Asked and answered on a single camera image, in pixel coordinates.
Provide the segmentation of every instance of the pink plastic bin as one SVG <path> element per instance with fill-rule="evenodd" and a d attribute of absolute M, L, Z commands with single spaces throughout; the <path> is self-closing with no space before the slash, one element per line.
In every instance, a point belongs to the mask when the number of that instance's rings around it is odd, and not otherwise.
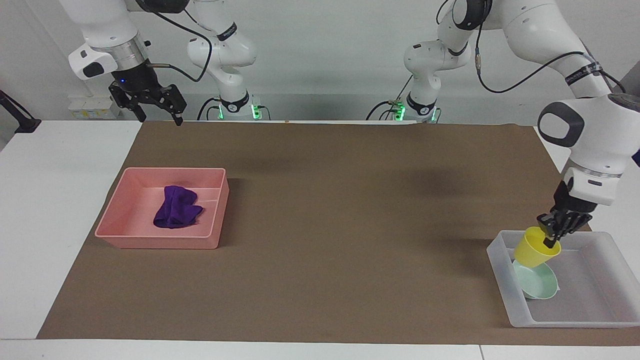
<path fill-rule="evenodd" d="M 198 194 L 195 204 L 204 210 L 196 224 L 182 229 L 154 225 L 168 185 Z M 127 168 L 95 235 L 121 249 L 215 249 L 228 195 L 223 168 Z"/>

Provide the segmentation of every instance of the white table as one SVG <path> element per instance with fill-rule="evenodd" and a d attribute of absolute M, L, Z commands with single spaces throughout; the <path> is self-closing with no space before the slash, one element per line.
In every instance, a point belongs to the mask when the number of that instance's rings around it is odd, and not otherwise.
<path fill-rule="evenodd" d="M 44 122 L 0 152 L 0 359 L 582 359 L 639 358 L 637 348 L 344 345 L 35 339 L 140 128 L 137 122 Z M 561 168 L 568 151 L 546 145 Z M 640 169 L 595 213 L 640 274 L 632 219 Z"/>

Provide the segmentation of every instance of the light green dish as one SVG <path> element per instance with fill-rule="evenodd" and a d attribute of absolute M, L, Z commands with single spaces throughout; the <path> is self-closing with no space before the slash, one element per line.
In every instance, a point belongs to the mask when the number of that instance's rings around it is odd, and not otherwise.
<path fill-rule="evenodd" d="M 527 299 L 551 299 L 558 292 L 556 273 L 543 263 L 534 268 L 527 268 L 517 260 L 513 261 L 516 278 Z"/>

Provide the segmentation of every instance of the brown paper mat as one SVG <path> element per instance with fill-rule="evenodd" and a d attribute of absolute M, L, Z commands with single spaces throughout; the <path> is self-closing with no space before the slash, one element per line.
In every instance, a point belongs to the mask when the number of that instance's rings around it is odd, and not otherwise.
<path fill-rule="evenodd" d="M 226 168 L 221 247 L 92 231 L 38 338 L 640 345 L 510 326 L 486 247 L 559 181 L 531 127 L 148 122 L 126 167 Z"/>

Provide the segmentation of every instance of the purple cloth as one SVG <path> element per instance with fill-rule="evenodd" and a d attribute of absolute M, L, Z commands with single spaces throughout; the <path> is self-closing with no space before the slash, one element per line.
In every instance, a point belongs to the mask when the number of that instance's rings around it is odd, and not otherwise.
<path fill-rule="evenodd" d="M 154 225 L 168 229 L 179 229 L 193 225 L 202 207 L 194 205 L 198 195 L 180 186 L 164 188 L 164 203 L 156 213 Z"/>

